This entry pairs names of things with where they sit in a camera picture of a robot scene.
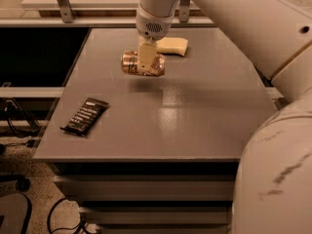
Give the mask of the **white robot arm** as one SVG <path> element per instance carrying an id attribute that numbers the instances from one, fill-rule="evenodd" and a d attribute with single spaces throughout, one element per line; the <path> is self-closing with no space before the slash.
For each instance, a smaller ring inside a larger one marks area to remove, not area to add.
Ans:
<path id="1" fill-rule="evenodd" d="M 139 0 L 136 28 L 160 40 L 179 0 Z M 285 0 L 191 0 L 269 80 L 286 107 L 240 157 L 231 234 L 312 234 L 311 17 Z"/>

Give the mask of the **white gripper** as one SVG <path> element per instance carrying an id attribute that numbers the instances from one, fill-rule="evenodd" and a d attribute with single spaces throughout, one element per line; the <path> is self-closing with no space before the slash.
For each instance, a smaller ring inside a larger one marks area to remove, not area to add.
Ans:
<path id="1" fill-rule="evenodd" d="M 156 42 L 167 36 L 175 9 L 170 7 L 155 7 L 147 10 L 138 5 L 136 10 L 136 29 L 145 41 L 138 44 L 137 66 L 140 70 L 147 70 L 157 54 Z"/>

